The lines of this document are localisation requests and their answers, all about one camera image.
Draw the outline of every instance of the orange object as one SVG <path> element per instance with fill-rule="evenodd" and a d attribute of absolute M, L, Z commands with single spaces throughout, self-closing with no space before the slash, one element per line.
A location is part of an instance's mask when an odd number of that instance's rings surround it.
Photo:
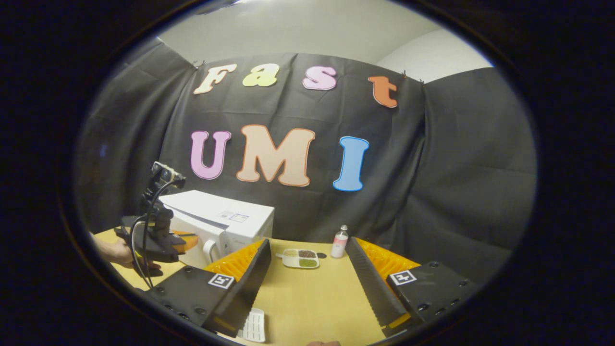
<path fill-rule="evenodd" d="M 397 91 L 397 86 L 389 83 L 389 78 L 385 76 L 369 77 L 368 80 L 374 83 L 374 99 L 383 106 L 394 108 L 397 101 L 389 96 L 389 91 Z"/>
<path fill-rule="evenodd" d="M 235 280 L 239 282 L 245 271 L 248 269 L 248 266 L 250 266 L 254 255 L 256 255 L 256 252 L 263 241 L 264 239 L 239 249 L 232 254 L 228 254 L 216 262 L 208 265 L 204 268 L 204 270 L 212 273 L 233 276 L 235 277 Z"/>
<path fill-rule="evenodd" d="M 402 257 L 394 252 L 391 252 L 387 249 L 383 249 L 377 245 L 371 244 L 365 240 L 361 240 L 356 238 L 357 243 L 361 245 L 363 252 L 370 259 L 371 264 L 374 265 L 380 277 L 386 283 L 387 276 L 402 272 L 404 270 L 416 268 L 420 266 L 420 264 L 416 262 L 412 262 L 411 260 Z"/>
<path fill-rule="evenodd" d="M 199 236 L 194 233 L 184 231 L 173 231 L 173 233 L 180 236 L 181 239 L 186 242 L 186 244 L 182 245 L 173 245 L 173 248 L 179 253 L 185 253 L 186 251 L 195 247 L 196 244 L 199 242 Z"/>

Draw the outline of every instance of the black cable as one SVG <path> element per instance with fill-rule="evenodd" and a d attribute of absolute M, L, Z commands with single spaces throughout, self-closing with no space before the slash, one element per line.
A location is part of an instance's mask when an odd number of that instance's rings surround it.
<path fill-rule="evenodd" d="M 153 288 L 154 286 L 153 285 L 150 286 L 149 282 L 145 279 L 145 274 L 143 274 L 143 270 L 141 269 L 141 265 L 139 265 L 139 260 L 137 258 L 137 250 L 135 249 L 135 227 L 137 226 L 139 221 L 142 221 L 143 219 L 145 219 L 145 215 L 141 215 L 141 216 L 137 217 L 135 222 L 130 227 L 130 248 L 132 250 L 131 251 L 132 252 L 132 259 L 135 261 L 134 265 L 137 267 L 137 269 L 139 269 L 139 272 L 141 273 L 141 277 L 143 278 L 143 281 L 145 281 L 145 284 L 148 285 L 149 288 Z"/>
<path fill-rule="evenodd" d="M 158 189 L 158 191 L 156 191 L 156 193 L 154 194 L 154 197 L 152 198 L 152 201 L 149 204 L 149 208 L 148 211 L 145 213 L 145 229 L 143 232 L 143 243 L 141 244 L 141 247 L 143 248 L 143 261 L 145 263 L 145 272 L 148 275 L 148 280 L 149 283 L 151 285 L 151 287 L 154 287 L 154 284 L 152 283 L 152 279 L 150 278 L 149 275 L 149 265 L 148 265 L 148 258 L 147 258 L 147 251 L 146 251 L 146 243 L 145 243 L 145 239 L 146 239 L 146 234 L 145 232 L 148 230 L 149 228 L 149 215 L 152 213 L 152 210 L 154 209 L 154 204 L 156 203 L 156 201 L 158 200 L 158 197 L 160 197 L 160 195 L 164 192 L 164 190 L 167 189 L 167 187 L 173 185 L 174 183 L 180 181 L 181 179 L 175 179 L 173 181 L 170 181 L 166 184 L 164 184 L 160 189 Z"/>

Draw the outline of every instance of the green food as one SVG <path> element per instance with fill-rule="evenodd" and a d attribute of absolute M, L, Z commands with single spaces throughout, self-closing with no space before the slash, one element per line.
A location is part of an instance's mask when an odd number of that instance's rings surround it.
<path fill-rule="evenodd" d="M 300 267 L 316 267 L 316 261 L 315 260 L 300 259 L 299 260 L 299 266 Z"/>

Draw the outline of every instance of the microwave door handle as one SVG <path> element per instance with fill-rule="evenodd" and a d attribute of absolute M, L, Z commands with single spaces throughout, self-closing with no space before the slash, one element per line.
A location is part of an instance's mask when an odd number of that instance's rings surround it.
<path fill-rule="evenodd" d="M 214 263 L 212 252 L 215 246 L 216 242 L 213 240 L 208 240 L 205 242 L 205 245 L 203 245 L 203 253 L 205 254 L 206 261 L 208 261 L 208 265 Z"/>

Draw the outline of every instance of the person's arm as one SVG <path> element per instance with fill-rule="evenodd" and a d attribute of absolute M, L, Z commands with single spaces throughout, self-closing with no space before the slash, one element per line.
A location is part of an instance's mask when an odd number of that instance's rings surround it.
<path fill-rule="evenodd" d="M 133 268 L 132 252 L 130 247 L 123 239 L 118 239 L 115 243 L 107 243 L 92 235 L 92 239 L 98 248 L 100 256 L 108 262 L 122 265 L 126 268 Z M 148 261 L 150 268 L 160 268 L 160 265 Z"/>

